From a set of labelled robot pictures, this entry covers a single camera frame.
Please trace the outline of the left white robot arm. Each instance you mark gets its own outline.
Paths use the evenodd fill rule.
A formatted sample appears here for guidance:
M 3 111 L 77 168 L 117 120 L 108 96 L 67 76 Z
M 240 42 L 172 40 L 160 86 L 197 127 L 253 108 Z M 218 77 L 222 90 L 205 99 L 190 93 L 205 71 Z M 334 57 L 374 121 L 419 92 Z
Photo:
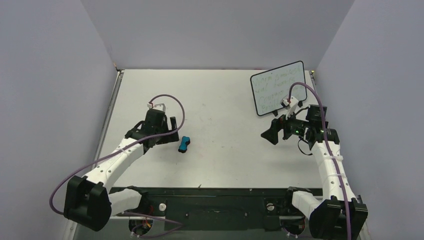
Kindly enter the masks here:
M 111 216 L 132 210 L 143 215 L 149 201 L 140 188 L 130 186 L 111 193 L 119 177 L 155 145 L 179 141 L 175 117 L 167 118 L 163 103 L 154 105 L 145 119 L 129 130 L 113 152 L 84 176 L 67 183 L 63 216 L 93 231 L 101 230 Z

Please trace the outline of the blue whiteboard eraser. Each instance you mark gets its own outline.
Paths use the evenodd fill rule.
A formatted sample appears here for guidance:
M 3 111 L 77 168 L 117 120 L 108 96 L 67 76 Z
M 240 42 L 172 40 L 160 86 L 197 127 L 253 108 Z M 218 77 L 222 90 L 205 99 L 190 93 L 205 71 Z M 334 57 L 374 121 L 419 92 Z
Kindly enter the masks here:
M 188 136 L 183 136 L 181 138 L 180 145 L 178 147 L 178 152 L 180 153 L 186 153 L 188 150 L 188 146 L 191 143 L 191 139 Z

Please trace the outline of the small black-framed whiteboard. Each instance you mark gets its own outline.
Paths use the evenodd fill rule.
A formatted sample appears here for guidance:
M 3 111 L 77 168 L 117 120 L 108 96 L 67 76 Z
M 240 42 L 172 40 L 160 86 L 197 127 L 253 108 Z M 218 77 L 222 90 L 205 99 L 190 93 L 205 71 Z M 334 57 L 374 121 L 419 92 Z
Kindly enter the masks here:
M 306 83 L 301 60 L 256 73 L 250 77 L 256 114 L 264 116 L 282 108 L 281 100 L 289 96 L 293 83 Z

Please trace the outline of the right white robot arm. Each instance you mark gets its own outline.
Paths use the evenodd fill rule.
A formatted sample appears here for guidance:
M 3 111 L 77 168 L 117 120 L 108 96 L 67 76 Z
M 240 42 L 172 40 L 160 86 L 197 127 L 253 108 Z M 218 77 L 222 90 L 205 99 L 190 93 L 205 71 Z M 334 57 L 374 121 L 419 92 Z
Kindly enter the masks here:
M 307 188 L 289 187 L 282 199 L 283 213 L 306 218 L 315 239 L 356 240 L 368 209 L 351 190 L 342 163 L 340 139 L 337 131 L 328 127 L 326 113 L 326 106 L 310 105 L 304 120 L 295 113 L 283 114 L 273 119 L 260 136 L 273 145 L 279 142 L 280 131 L 283 140 L 297 136 L 307 143 L 318 166 L 322 200 L 316 199 Z

